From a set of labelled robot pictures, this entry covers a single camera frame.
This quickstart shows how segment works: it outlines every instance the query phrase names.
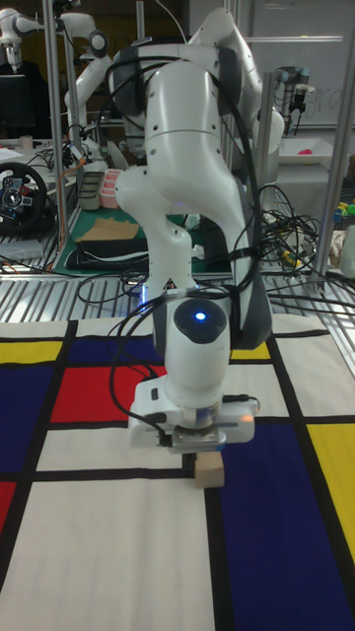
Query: black line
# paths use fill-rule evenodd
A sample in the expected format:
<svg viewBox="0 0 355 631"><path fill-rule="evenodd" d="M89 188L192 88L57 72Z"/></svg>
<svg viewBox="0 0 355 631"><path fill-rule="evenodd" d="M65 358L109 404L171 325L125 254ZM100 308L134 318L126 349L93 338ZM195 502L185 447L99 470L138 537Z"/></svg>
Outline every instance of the black line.
<svg viewBox="0 0 355 631"><path fill-rule="evenodd" d="M150 359L138 359L136 362L126 362L124 361L124 364L122 364L121 366L118 366L118 368L129 368L130 366L141 366L142 368L145 368L145 365L148 364L149 366L164 366L164 364L162 363L162 361L158 361L158 360L150 360ZM112 360L107 361L107 362L72 362L71 360L68 360L68 368L111 368L112 367Z"/></svg>
<svg viewBox="0 0 355 631"><path fill-rule="evenodd" d="M251 365L251 366L265 366L272 365L272 361L270 359L231 359L230 366L237 366L242 364L243 366Z"/></svg>
<svg viewBox="0 0 355 631"><path fill-rule="evenodd" d="M307 337L322 337L323 335L330 335L330 332L323 329L312 331L298 331L297 333L275 333L276 339L299 339Z"/></svg>
<svg viewBox="0 0 355 631"><path fill-rule="evenodd" d="M0 344L15 344L15 343L21 343L21 344L27 344L28 342L30 343L37 343L37 342L62 342L63 338L62 337L0 337Z"/></svg>
<svg viewBox="0 0 355 631"><path fill-rule="evenodd" d="M20 473L0 473L0 482L17 482L20 477Z"/></svg>
<svg viewBox="0 0 355 631"><path fill-rule="evenodd" d="M120 427L124 430L128 428L128 421L105 421L101 423L90 421L75 421L73 423L50 423L48 430L60 432L63 430L103 430L107 427Z"/></svg>
<svg viewBox="0 0 355 631"><path fill-rule="evenodd" d="M18 364L16 364L16 362L11 362L8 364L0 364L0 368L1 370L7 370L7 371L21 371L24 368L33 368L36 366L53 366L53 363L55 362L55 358L53 359L49 359L46 362L29 362L28 364L24 364L23 362L19 362Z"/></svg>
<svg viewBox="0 0 355 631"><path fill-rule="evenodd" d="M147 333L146 335L135 335L133 334L132 336L130 336L131 340L134 341L146 341L147 339L152 338L153 340L153 334L152 333ZM79 342L82 339L86 339L86 340L91 340L94 342L102 342L103 340L106 340L107 342L109 341L117 341L117 336L115 334L110 335L108 337L108 335L106 333L104 333L103 335L78 335L78 337L76 338L76 341Z"/></svg>
<svg viewBox="0 0 355 631"><path fill-rule="evenodd" d="M98 480L171 480L188 478L180 469L73 469L70 471L36 471L34 482L93 482Z"/></svg>
<svg viewBox="0 0 355 631"><path fill-rule="evenodd" d="M349 416L305 416L306 425L345 425L355 423L355 415Z"/></svg>
<svg viewBox="0 0 355 631"><path fill-rule="evenodd" d="M320 467L316 450L306 427L305 418L296 393L285 368L276 340L271 337L267 346L273 361L285 403L293 420L304 463L314 488L321 518L328 536L330 547L341 578L352 616L355 620L355 567L338 514L336 513L329 489Z"/></svg>
<svg viewBox="0 0 355 631"><path fill-rule="evenodd" d="M292 425L289 416L255 416L255 425Z"/></svg>
<svg viewBox="0 0 355 631"><path fill-rule="evenodd" d="M66 368L66 362L71 344L75 339L77 322L69 322L63 345L60 349L49 387L35 425L30 447L25 458L19 481L15 489L13 500L0 535L0 591L3 588L11 556L15 547L21 521L29 499L37 462L43 447L50 415L59 392L61 381Z"/></svg>
<svg viewBox="0 0 355 631"><path fill-rule="evenodd" d="M205 504L215 631L235 631L221 497L218 489L205 489Z"/></svg>
<svg viewBox="0 0 355 631"><path fill-rule="evenodd" d="M255 416L255 425L293 425L295 419L290 416ZM341 425L355 424L355 415L344 416L302 416L297 423L304 425Z"/></svg>

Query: blue rectangle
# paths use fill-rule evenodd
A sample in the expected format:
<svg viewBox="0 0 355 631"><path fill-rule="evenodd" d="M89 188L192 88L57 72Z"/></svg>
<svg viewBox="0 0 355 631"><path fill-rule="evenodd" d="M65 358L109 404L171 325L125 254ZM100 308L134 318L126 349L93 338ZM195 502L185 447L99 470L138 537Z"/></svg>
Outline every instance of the blue rectangle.
<svg viewBox="0 0 355 631"><path fill-rule="evenodd" d="M342 631L354 621L291 426L223 451L221 503L236 628Z"/></svg>
<svg viewBox="0 0 355 631"><path fill-rule="evenodd" d="M78 364L109 364L117 352L117 340L112 339L77 339L70 349L69 362ZM124 346L136 361L122 354L120 361L124 363L140 363L144 361L162 363L162 358L154 348L151 336L129 340Z"/></svg>
<svg viewBox="0 0 355 631"><path fill-rule="evenodd" d="M0 472L19 472L52 376L52 368L0 369Z"/></svg>

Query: green object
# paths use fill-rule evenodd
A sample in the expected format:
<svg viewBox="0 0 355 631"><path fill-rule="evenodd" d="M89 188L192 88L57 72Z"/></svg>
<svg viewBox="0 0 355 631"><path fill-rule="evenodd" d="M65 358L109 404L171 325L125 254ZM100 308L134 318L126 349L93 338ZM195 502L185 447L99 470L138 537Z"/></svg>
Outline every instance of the green object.
<svg viewBox="0 0 355 631"><path fill-rule="evenodd" d="M94 224L97 219L110 219L114 218L115 221L129 221L131 224L136 224L137 222L134 219L127 215L123 210L115 210L112 208L99 208L98 210L81 210L79 213L79 217L75 223L75 226L70 235L69 241L65 246L64 251L59 259L59 262L54 268L54 271L58 274L69 274L71 276L96 276L97 274L102 274L101 270L91 270L91 269L68 269L65 267L64 263L68 258L69 254L76 249L76 240L83 237L91 228L94 227ZM183 223L182 215L174 215L170 216L169 219L178 225ZM192 230L190 231L190 235L192 238L192 245L203 245L203 235L200 230ZM135 239L144 239L145 235L142 228L139 228L138 233ZM221 263L215 263L213 266L206 267L206 263L204 260L193 259L192 261L192 273L205 273L207 272L224 272L229 270L229 265L221 265Z"/></svg>
<svg viewBox="0 0 355 631"><path fill-rule="evenodd" d="M348 204L347 208L341 211L343 217L347 215L355 215L355 204Z"/></svg>

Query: computer monitor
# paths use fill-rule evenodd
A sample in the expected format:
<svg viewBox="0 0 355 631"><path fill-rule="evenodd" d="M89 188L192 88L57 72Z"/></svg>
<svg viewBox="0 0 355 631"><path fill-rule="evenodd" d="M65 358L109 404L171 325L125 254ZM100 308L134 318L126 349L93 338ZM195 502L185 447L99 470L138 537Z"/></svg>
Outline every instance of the computer monitor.
<svg viewBox="0 0 355 631"><path fill-rule="evenodd" d="M0 76L0 125L36 126L29 83L25 75Z"/></svg>

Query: whiteboard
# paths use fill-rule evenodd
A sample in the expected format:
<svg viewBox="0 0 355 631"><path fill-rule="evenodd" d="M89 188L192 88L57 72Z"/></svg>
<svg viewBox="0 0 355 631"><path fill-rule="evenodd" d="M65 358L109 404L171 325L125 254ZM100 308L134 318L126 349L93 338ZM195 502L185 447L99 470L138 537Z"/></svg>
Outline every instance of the whiteboard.
<svg viewBox="0 0 355 631"><path fill-rule="evenodd" d="M342 42L254 43L251 48L261 75L280 66L310 68L310 86L316 90L306 97L301 125L336 125L349 46L355 33L355 1L266 2L255 0L254 36L343 36Z"/></svg>

